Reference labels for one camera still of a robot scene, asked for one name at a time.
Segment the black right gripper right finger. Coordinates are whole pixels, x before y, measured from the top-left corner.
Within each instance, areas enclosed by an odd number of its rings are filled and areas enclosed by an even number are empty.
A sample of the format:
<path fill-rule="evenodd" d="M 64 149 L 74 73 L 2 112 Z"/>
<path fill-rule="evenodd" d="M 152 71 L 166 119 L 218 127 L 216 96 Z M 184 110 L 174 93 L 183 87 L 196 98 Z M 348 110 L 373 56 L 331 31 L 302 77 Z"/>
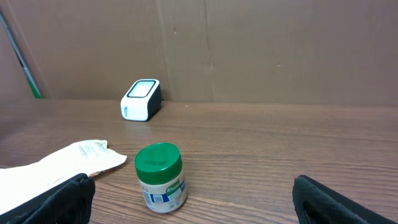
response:
<path fill-rule="evenodd" d="M 306 175 L 295 178 L 292 199 L 300 224 L 397 224 Z"/>

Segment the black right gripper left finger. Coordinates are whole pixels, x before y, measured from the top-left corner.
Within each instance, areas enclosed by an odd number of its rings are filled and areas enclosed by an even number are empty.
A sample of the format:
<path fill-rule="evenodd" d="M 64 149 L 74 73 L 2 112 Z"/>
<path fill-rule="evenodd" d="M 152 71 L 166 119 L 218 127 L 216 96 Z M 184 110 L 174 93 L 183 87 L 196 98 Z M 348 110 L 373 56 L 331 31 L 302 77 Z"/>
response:
<path fill-rule="evenodd" d="M 77 174 L 1 215 L 5 224 L 87 224 L 91 218 L 95 181 Z"/>

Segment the beige food pouch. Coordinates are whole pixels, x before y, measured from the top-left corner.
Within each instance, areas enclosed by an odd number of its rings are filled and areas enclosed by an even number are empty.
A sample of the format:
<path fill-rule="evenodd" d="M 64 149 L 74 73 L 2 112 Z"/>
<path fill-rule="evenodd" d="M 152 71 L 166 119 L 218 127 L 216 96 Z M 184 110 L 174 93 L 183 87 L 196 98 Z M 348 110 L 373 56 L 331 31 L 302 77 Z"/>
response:
<path fill-rule="evenodd" d="M 127 157 L 107 148 L 106 140 L 75 142 L 38 162 L 1 169 L 1 214 L 77 174 L 89 177 L 123 164 Z"/>

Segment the green lid jar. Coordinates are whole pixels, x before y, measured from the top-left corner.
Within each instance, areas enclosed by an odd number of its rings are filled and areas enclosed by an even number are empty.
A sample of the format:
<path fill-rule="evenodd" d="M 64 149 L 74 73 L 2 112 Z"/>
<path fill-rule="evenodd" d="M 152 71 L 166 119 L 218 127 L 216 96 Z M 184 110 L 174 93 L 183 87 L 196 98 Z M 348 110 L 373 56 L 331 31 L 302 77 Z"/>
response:
<path fill-rule="evenodd" d="M 146 205 L 156 213 L 181 207 L 188 190 L 179 148 L 159 142 L 141 149 L 134 158 L 137 178 Z"/>

